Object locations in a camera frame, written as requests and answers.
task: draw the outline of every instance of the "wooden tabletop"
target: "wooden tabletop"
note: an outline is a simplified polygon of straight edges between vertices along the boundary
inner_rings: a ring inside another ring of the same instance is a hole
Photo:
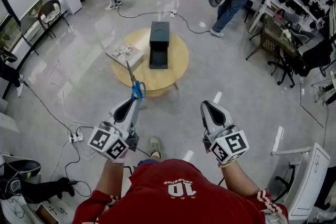
[[[159,96],[182,77],[189,63],[189,53],[183,40],[178,35],[170,33],[168,69],[149,69],[150,33],[150,28],[139,29],[125,36],[124,40],[144,52],[141,63],[133,69],[135,78],[146,84],[148,96]],[[127,69],[113,61],[112,70],[122,83],[131,87]]]

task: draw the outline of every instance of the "red shirt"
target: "red shirt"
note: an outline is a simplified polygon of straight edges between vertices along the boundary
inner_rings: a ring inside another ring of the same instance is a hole
[[[265,211],[288,221],[285,207],[272,204],[268,191],[242,197],[210,183],[185,161],[142,164],[130,180],[127,194],[111,207],[111,197],[95,190],[78,206],[73,224],[265,223]]]

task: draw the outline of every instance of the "black trousers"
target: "black trousers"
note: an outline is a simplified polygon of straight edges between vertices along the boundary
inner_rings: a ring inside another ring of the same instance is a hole
[[[327,92],[327,91],[330,91],[334,88],[334,85],[333,84],[330,84],[329,86],[326,86],[324,88],[324,91]],[[327,104],[331,104],[333,103],[334,101],[336,100],[336,93],[334,93],[328,100],[327,100]]]
[[[3,63],[0,60],[0,77],[2,77],[5,80],[8,80],[12,84],[14,84],[15,87],[20,87],[20,74],[17,72],[14,68],[9,67],[5,63]]]

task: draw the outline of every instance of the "white cube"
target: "white cube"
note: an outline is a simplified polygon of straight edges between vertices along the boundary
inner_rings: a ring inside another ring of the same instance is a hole
[[[241,157],[249,149],[244,131],[216,138],[210,147],[221,164]]]
[[[95,127],[88,141],[88,145],[100,155],[116,162],[127,150],[128,145],[114,128],[111,131]]]

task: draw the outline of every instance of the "scissors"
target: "scissors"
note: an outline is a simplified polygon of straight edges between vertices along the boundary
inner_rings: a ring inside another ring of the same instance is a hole
[[[134,95],[136,95],[136,97],[142,101],[142,99],[146,96],[146,85],[145,83],[136,80],[128,61],[126,61],[126,64],[132,81],[132,100],[134,100]]]

